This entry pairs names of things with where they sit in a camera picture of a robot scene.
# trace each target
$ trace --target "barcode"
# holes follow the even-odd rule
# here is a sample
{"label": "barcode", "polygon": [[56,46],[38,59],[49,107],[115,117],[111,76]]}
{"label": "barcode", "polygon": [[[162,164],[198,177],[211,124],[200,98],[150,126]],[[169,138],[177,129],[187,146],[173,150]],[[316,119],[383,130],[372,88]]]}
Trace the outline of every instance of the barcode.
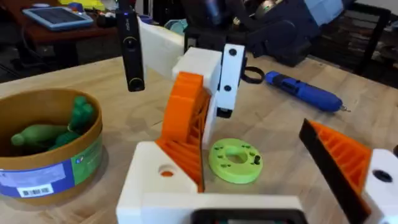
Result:
{"label": "barcode", "polygon": [[49,189],[37,189],[37,190],[23,190],[24,196],[38,196],[38,195],[46,195],[50,192]]}
{"label": "barcode", "polygon": [[21,197],[39,197],[54,193],[51,184],[45,184],[36,187],[17,188]]}

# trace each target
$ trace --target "orange triangular part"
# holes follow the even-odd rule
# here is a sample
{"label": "orange triangular part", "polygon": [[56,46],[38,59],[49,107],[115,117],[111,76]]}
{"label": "orange triangular part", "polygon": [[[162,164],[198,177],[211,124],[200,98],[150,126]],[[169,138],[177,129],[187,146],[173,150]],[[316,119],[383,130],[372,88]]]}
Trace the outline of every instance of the orange triangular part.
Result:
{"label": "orange triangular part", "polygon": [[210,102],[203,76],[179,73],[167,103],[162,135],[156,143],[204,191],[201,138]]}
{"label": "orange triangular part", "polygon": [[329,155],[360,197],[364,188],[372,151],[370,148],[322,124],[310,121]]}

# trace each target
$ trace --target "tablet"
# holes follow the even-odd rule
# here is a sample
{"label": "tablet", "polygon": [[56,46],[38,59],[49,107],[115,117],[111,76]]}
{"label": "tablet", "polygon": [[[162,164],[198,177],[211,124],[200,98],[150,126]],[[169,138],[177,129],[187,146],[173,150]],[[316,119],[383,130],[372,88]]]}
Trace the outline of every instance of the tablet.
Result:
{"label": "tablet", "polygon": [[52,31],[88,27],[94,23],[90,16],[80,12],[73,12],[67,7],[24,9],[22,12]]}

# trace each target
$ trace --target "green plastic piece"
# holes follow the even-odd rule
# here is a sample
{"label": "green plastic piece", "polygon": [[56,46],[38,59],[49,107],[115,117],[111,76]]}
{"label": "green plastic piece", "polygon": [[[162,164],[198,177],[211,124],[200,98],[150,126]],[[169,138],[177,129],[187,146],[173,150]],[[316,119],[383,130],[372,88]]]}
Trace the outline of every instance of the green plastic piece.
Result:
{"label": "green plastic piece", "polygon": [[77,133],[73,133],[73,132],[66,132],[65,134],[61,134],[60,136],[57,137],[57,139],[55,140],[55,145],[53,145],[49,149],[49,151],[56,149],[58,147],[64,146],[64,145],[74,141],[78,137],[80,137],[80,135]]}
{"label": "green plastic piece", "polygon": [[209,164],[223,180],[247,184],[260,175],[262,158],[255,147],[242,140],[222,139],[211,147]]}
{"label": "green plastic piece", "polygon": [[94,118],[94,108],[84,96],[76,97],[73,105],[68,127],[70,131],[82,133]]}
{"label": "green plastic piece", "polygon": [[68,125],[69,132],[60,135],[50,150],[69,144],[90,127],[94,120],[94,108],[91,106],[84,96],[77,96],[73,102],[72,117]]}
{"label": "green plastic piece", "polygon": [[45,145],[46,142],[67,131],[68,128],[63,125],[33,124],[13,135],[11,142],[14,146],[48,147]]}

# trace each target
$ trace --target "tablet screen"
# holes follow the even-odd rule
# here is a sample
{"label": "tablet screen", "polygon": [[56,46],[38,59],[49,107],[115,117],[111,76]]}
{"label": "tablet screen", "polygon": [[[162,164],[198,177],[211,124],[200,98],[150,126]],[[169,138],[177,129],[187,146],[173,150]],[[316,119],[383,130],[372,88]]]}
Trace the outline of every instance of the tablet screen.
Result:
{"label": "tablet screen", "polygon": [[51,22],[52,24],[60,24],[64,22],[75,22],[75,21],[84,21],[85,19],[75,15],[72,12],[69,12],[60,8],[52,8],[52,9],[41,9],[41,10],[32,10],[31,13],[40,16],[46,21]]}

